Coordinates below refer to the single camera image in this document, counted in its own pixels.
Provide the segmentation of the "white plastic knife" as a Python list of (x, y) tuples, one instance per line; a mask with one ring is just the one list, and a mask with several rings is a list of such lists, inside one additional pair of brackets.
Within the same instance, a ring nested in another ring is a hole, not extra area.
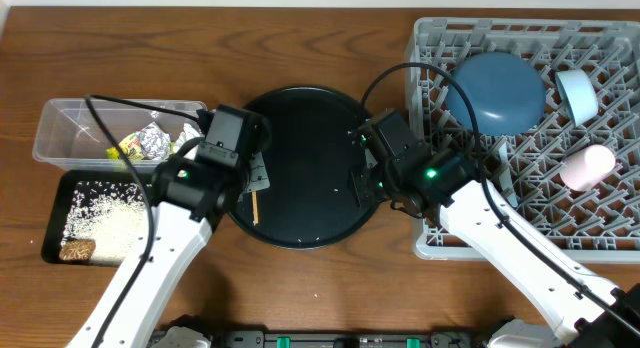
[(498, 182), (501, 187), (501, 195), (513, 208), (516, 208), (518, 206), (518, 198), (515, 194), (511, 178), (511, 165), (507, 155), (507, 137), (502, 136), (498, 143), (498, 157), (500, 161)]

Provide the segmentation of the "pink plastic cup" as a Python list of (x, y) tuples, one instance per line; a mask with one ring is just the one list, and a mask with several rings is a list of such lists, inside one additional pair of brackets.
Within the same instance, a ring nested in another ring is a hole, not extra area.
[(615, 153), (604, 145), (588, 146), (563, 161), (560, 178), (575, 191), (587, 191), (606, 178), (616, 165)]

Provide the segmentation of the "wooden chopstick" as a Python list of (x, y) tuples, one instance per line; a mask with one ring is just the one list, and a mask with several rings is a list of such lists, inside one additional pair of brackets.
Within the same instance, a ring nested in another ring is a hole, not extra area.
[(251, 192), (251, 199), (252, 199), (253, 225), (257, 226), (260, 222), (257, 191)]

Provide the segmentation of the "white tissue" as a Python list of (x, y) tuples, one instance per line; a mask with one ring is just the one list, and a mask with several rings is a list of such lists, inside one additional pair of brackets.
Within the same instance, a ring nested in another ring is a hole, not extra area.
[(190, 139), (200, 138), (202, 133), (197, 127), (194, 127), (190, 123), (183, 125), (182, 132), (178, 135), (178, 138), (172, 143), (171, 153), (176, 154), (178, 150)]

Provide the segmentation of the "brown walnut cookie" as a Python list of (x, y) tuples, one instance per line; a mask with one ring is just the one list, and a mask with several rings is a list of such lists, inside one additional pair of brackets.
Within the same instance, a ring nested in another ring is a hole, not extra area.
[(58, 257), (62, 261), (89, 261), (96, 250), (94, 240), (71, 240), (60, 249)]

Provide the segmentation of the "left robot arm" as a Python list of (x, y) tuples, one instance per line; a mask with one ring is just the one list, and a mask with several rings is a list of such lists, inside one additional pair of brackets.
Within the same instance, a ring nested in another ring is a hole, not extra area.
[(144, 347), (178, 282), (239, 197), (270, 186), (260, 153), (238, 167), (173, 155), (153, 176), (150, 231), (131, 248), (70, 347)]

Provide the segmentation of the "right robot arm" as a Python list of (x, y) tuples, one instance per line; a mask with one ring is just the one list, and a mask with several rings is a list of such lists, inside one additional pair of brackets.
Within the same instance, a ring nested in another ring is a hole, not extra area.
[(475, 164), (452, 151), (404, 153), (354, 166), (348, 187), (358, 204), (387, 201), (429, 219), (474, 248), (540, 312), (546, 324), (512, 319), (481, 347), (636, 347), (639, 289), (621, 290), (577, 263), (519, 215)]

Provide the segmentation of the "dark blue plate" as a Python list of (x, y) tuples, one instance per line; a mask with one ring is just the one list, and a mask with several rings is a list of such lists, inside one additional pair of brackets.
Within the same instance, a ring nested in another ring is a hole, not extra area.
[(542, 79), (526, 61), (512, 54), (472, 56), (454, 70), (453, 78), (468, 97), (481, 134), (525, 133), (544, 116)]

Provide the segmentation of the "yellow foil snack wrapper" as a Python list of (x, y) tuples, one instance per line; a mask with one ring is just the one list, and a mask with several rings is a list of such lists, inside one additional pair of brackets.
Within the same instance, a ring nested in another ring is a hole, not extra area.
[(152, 122), (139, 131), (123, 138), (118, 146), (131, 161), (164, 160), (172, 153), (170, 135)]

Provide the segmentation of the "white rice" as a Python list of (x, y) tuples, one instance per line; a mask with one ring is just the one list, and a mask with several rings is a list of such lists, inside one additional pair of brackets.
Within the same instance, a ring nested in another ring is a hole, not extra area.
[(81, 181), (72, 194), (60, 246), (71, 240), (94, 240), (89, 261), (119, 265), (132, 245), (147, 235), (147, 211), (135, 183)]

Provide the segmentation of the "light blue bowl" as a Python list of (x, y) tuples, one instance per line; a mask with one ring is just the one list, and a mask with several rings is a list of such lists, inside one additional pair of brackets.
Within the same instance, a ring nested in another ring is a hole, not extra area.
[(556, 86), (568, 113), (576, 126), (586, 123), (598, 114), (598, 100), (589, 76), (583, 70), (559, 71)]

